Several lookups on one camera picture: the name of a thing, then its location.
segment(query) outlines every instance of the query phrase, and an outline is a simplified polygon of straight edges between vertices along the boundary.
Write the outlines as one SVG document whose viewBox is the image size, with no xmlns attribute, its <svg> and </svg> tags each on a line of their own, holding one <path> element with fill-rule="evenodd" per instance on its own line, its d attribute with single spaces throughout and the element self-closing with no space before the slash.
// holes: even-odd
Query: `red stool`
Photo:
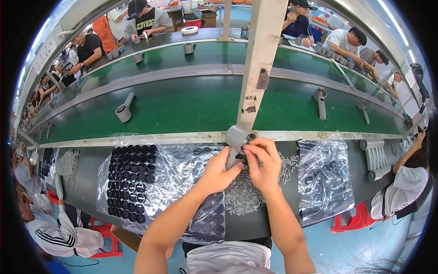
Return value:
<svg viewBox="0 0 438 274">
<path fill-rule="evenodd" d="M 346 226 L 342 226 L 341 224 L 341 214 L 335 216 L 335 226 L 330 228 L 332 233 L 362 229 L 376 222 L 376 220 L 372 219 L 368 214 L 365 202 L 355 206 L 355 208 L 356 216 L 352 217 L 351 222 Z"/>
<path fill-rule="evenodd" d="M 98 259 L 98 258 L 107 258 L 107 257 L 115 257 L 115 256 L 122 257 L 123 252 L 119 251 L 117 248 L 117 238 L 114 237 L 114 235 L 111 233 L 111 225 L 104 223 L 104 222 L 101 225 L 94 225 L 94 222 L 96 222 L 96 221 L 100 221 L 100 220 L 98 220 L 94 217 L 91 217 L 90 218 L 91 225 L 88 226 L 88 228 L 91 230 L 99 231 L 104 238 L 110 237 L 111 238 L 111 251 L 105 251 L 102 248 L 99 248 L 99 250 L 101 252 L 94 254 L 93 256 L 91 256 L 91 258 Z"/>
<path fill-rule="evenodd" d="M 186 21 L 186 27 L 191 27 L 191 26 L 202 28 L 202 21 L 200 19 Z"/>
<path fill-rule="evenodd" d="M 47 196 L 52 201 L 52 203 L 54 203 L 56 205 L 59 203 L 58 195 L 53 193 L 50 189 L 47 189 Z"/>
</svg>

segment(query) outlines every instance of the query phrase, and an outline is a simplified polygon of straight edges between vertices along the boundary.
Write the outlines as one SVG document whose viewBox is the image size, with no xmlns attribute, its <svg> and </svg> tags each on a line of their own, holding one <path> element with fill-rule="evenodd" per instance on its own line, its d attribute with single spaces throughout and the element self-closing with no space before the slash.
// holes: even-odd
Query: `black wire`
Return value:
<svg viewBox="0 0 438 274">
<path fill-rule="evenodd" d="M 401 220 L 399 220 L 399 222 L 398 222 L 397 224 L 395 224 L 395 223 L 394 223 L 394 219 L 391 218 L 392 225 L 398 225 L 398 224 L 400 224 L 400 222 L 403 221 L 403 219 L 404 219 L 405 217 L 406 217 L 406 216 L 403 216 L 403 218 L 402 218 Z"/>
<path fill-rule="evenodd" d="M 86 265 L 72 265 L 72 264 L 68 264 L 68 263 L 65 263 L 65 262 L 63 262 L 63 261 L 60 261 L 60 260 L 58 260 L 57 258 L 53 258 L 53 259 L 54 259 L 54 260 L 57 260 L 57 261 L 60 262 L 60 263 L 66 264 L 66 265 L 68 265 L 68 266 L 71 266 L 71 267 L 90 267 L 90 266 L 92 266 L 92 265 L 97 265 L 97 264 L 100 263 L 98 260 L 95 260 L 95 259 L 93 259 L 93 258 L 85 258 L 85 259 L 93 260 L 93 261 L 96 261 L 97 263 L 94 263 L 94 264 L 86 264 Z"/>
</svg>

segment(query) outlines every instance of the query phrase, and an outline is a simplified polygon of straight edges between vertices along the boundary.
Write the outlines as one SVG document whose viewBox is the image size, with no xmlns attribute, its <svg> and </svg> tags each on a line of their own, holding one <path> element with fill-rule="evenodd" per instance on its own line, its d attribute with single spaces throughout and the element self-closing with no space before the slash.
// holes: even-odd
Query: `black t-shirt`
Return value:
<svg viewBox="0 0 438 274">
<path fill-rule="evenodd" d="M 57 82 L 59 82 L 59 81 L 61 80 L 61 79 L 59 79 L 59 77 L 58 77 L 56 74 L 54 74 L 54 73 L 52 73 L 52 76 L 53 76 L 53 78 L 55 78 L 55 80 L 56 80 Z M 49 80 L 49 81 L 47 82 L 47 84 L 49 85 L 49 89 L 55 85 L 51 80 Z"/>
<path fill-rule="evenodd" d="M 137 28 L 137 35 L 140 36 L 143 34 L 144 30 L 152 29 L 152 26 L 154 25 L 154 18 L 155 18 L 155 8 L 153 7 L 148 13 L 144 14 L 143 16 L 136 17 L 135 18 L 135 26 Z"/>
<path fill-rule="evenodd" d="M 102 56 L 105 54 L 105 51 L 103 50 L 102 41 L 100 40 L 99 36 L 97 34 L 87 34 L 85 35 L 85 43 L 83 46 L 78 46 L 78 58 L 79 62 L 82 63 L 83 61 L 90 58 L 90 56 L 93 55 L 94 50 L 100 47 L 102 50 Z"/>
</svg>

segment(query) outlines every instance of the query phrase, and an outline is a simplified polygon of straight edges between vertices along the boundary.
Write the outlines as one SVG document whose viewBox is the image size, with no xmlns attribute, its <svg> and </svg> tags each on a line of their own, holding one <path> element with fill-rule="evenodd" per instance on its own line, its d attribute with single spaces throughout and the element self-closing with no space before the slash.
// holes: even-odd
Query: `person in orange clothing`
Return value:
<svg viewBox="0 0 438 274">
<path fill-rule="evenodd" d="M 110 24 L 108 23 L 106 15 L 102 15 L 93 22 L 93 29 L 102 41 L 103 50 L 106 53 L 112 51 L 116 47 L 116 44 L 113 41 L 113 34 L 111 33 Z"/>
</svg>

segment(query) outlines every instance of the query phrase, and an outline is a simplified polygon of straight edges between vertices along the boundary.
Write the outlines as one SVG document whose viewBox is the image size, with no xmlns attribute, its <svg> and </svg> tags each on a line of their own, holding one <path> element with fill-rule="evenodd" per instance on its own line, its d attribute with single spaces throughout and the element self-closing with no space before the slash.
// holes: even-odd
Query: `fluorescent light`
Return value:
<svg viewBox="0 0 438 274">
<path fill-rule="evenodd" d="M 379 2 L 379 4 L 382 6 L 382 8 L 385 10 L 385 12 L 388 14 L 389 18 L 391 19 L 391 21 L 394 23 L 394 25 L 396 26 L 397 31 L 399 31 L 403 41 L 405 42 L 406 46 L 409 46 L 408 40 L 406 39 L 406 36 L 403 34 L 402 28 L 400 27 L 400 25 L 397 23 L 396 19 L 394 18 L 394 16 L 392 15 L 392 13 L 389 11 L 388 7 L 385 5 L 385 3 L 382 0 L 377 0 Z"/>
<path fill-rule="evenodd" d="M 42 25 L 41 29 L 38 32 L 38 35 L 35 37 L 35 40 L 33 41 L 32 44 L 32 48 L 36 47 L 36 44 L 39 42 L 39 40 L 41 39 L 41 35 L 42 35 L 42 31 L 44 30 L 44 28 L 47 26 L 47 23 L 50 21 L 50 18 L 47 18 L 46 22 L 44 23 L 44 25 Z"/>
<path fill-rule="evenodd" d="M 415 63 L 415 58 L 413 57 L 412 50 L 409 50 L 409 55 L 411 56 L 412 63 Z"/>
<path fill-rule="evenodd" d="M 24 66 L 23 69 L 21 70 L 20 80 L 18 81 L 18 88 L 20 88 L 21 86 L 21 81 L 23 80 L 23 76 L 25 75 L 25 72 L 26 72 L 26 67 Z"/>
</svg>

